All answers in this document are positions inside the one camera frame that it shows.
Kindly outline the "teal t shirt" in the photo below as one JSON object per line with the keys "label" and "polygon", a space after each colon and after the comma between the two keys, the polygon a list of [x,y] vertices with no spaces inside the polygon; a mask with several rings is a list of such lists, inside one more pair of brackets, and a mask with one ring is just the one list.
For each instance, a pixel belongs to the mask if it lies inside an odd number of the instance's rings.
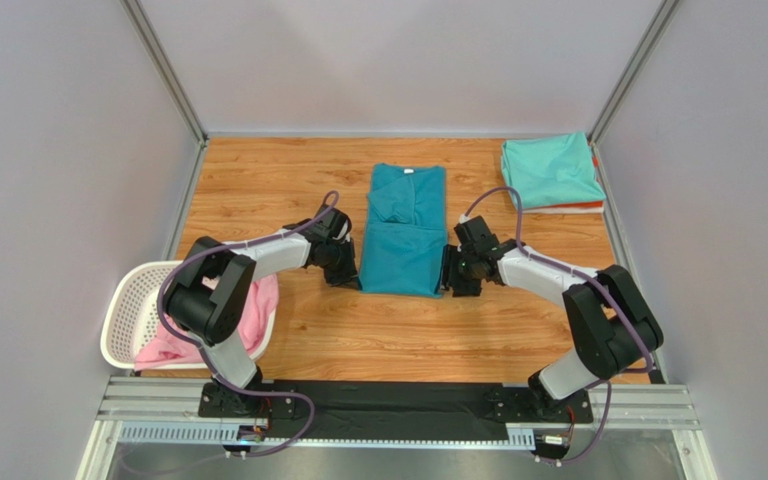
{"label": "teal t shirt", "polygon": [[366,198],[361,291],[440,297],[448,243],[446,170],[379,163]]}

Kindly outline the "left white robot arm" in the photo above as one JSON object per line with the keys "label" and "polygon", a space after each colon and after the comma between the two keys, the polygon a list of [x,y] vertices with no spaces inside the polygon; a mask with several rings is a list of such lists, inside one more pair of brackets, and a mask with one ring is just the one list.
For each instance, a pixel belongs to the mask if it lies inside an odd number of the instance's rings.
{"label": "left white robot arm", "polygon": [[238,333],[247,296],[254,282],[285,270],[322,269],[329,286],[358,286],[349,216],[322,205],[299,224],[253,240],[223,243],[199,238],[163,281],[157,312],[178,337],[195,346],[211,372],[200,413],[223,409],[253,417],[265,412],[262,372]]}

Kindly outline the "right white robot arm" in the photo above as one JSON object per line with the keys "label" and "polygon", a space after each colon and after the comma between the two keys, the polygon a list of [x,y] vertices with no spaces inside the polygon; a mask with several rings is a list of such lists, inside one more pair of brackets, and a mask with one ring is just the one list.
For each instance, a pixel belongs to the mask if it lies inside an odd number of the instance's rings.
{"label": "right white robot arm", "polygon": [[476,297],[485,282],[535,294],[564,309],[573,346],[532,374],[516,405],[540,419],[568,413],[578,395],[635,363],[653,362],[664,333],[632,274],[620,265],[578,267],[511,239],[501,241],[482,217],[463,218],[457,244],[443,254],[441,286]]}

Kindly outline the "folded mint green t shirt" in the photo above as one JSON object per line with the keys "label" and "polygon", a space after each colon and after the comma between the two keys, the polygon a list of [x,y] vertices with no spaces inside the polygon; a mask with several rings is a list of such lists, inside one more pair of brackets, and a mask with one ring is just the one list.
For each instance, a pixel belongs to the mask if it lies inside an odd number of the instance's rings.
{"label": "folded mint green t shirt", "polygon": [[514,206],[600,209],[606,199],[586,135],[575,132],[502,143],[500,168]]}

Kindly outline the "folded orange t shirt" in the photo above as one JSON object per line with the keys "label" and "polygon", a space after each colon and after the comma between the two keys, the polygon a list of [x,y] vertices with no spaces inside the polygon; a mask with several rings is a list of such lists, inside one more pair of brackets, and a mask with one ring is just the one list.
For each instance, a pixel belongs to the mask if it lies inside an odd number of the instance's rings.
{"label": "folded orange t shirt", "polygon": [[588,162],[553,160],[531,176],[521,196],[525,212],[545,214],[602,213],[606,193],[598,179],[599,162],[588,150]]}

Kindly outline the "black cloth strip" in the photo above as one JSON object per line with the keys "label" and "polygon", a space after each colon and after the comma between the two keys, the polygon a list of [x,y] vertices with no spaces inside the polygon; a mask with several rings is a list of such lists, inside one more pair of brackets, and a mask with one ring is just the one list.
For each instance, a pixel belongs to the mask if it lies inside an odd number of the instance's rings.
{"label": "black cloth strip", "polygon": [[276,381],[315,406],[306,440],[495,441],[536,422],[524,389],[498,383]]}

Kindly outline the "pink t shirt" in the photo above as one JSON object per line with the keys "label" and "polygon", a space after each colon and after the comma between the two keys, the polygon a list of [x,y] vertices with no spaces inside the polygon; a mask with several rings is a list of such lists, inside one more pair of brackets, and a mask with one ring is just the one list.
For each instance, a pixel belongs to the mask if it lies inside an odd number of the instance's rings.
{"label": "pink t shirt", "polygon": [[[276,274],[255,281],[248,291],[237,334],[253,359],[258,359],[265,352],[279,298]],[[135,356],[135,370],[155,370],[179,365],[203,368],[204,362],[194,345],[175,337],[158,322],[154,337]]]}

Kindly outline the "white plastic laundry basket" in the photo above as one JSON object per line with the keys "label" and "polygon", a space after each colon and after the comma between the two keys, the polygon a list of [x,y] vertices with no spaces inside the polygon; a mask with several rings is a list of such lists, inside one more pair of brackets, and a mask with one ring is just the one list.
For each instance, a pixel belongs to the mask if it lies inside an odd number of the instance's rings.
{"label": "white plastic laundry basket", "polygon": [[[159,287],[177,265],[176,261],[145,263],[120,281],[107,310],[100,341],[102,355],[109,364],[135,370],[136,354],[154,337],[160,322],[156,309]],[[155,370],[205,367],[179,365]]]}

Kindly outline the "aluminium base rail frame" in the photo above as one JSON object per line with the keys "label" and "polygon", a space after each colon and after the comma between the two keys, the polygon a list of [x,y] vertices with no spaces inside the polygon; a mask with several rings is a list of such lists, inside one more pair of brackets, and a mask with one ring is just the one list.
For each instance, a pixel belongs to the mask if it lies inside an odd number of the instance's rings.
{"label": "aluminium base rail frame", "polygon": [[[112,377],[97,421],[196,421],[196,396],[205,381],[195,378]],[[607,429],[670,430],[683,472],[691,479],[717,473],[688,388],[671,384],[620,384],[612,387]]]}

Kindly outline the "left aluminium corner post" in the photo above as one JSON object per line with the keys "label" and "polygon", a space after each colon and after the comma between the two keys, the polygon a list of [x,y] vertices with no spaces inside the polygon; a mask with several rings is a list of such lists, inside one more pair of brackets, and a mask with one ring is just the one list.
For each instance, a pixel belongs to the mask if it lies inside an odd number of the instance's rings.
{"label": "left aluminium corner post", "polygon": [[138,0],[122,0],[121,4],[180,113],[184,124],[196,144],[203,147],[207,143],[209,136],[162,46],[162,42],[148,17],[143,3]]}

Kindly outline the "aluminium corner post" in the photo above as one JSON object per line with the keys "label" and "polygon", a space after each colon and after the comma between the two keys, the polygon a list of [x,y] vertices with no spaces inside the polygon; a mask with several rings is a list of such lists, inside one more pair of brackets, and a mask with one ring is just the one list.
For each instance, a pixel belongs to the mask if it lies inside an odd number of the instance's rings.
{"label": "aluminium corner post", "polygon": [[121,4],[180,113],[184,124],[196,144],[203,147],[207,143],[209,136],[162,46],[162,42],[148,17],[143,3],[138,0],[122,0]]}
{"label": "aluminium corner post", "polygon": [[646,65],[649,57],[656,48],[672,21],[677,9],[682,5],[680,0],[663,0],[640,38],[636,48],[629,58],[620,78],[604,104],[588,138],[593,144],[599,144],[606,135],[611,122],[621,108],[629,90],[632,88],[639,73]]}

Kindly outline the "right aluminium corner post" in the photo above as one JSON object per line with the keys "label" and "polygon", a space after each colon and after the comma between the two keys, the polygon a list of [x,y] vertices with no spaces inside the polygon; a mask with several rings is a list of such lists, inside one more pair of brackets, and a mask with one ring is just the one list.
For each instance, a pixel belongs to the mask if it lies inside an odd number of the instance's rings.
{"label": "right aluminium corner post", "polygon": [[656,48],[672,21],[677,9],[682,5],[680,0],[663,0],[640,38],[636,48],[629,58],[620,78],[604,104],[588,138],[593,144],[599,144],[606,135],[611,122],[621,108],[629,90],[632,88],[639,73],[646,65],[649,57]]}

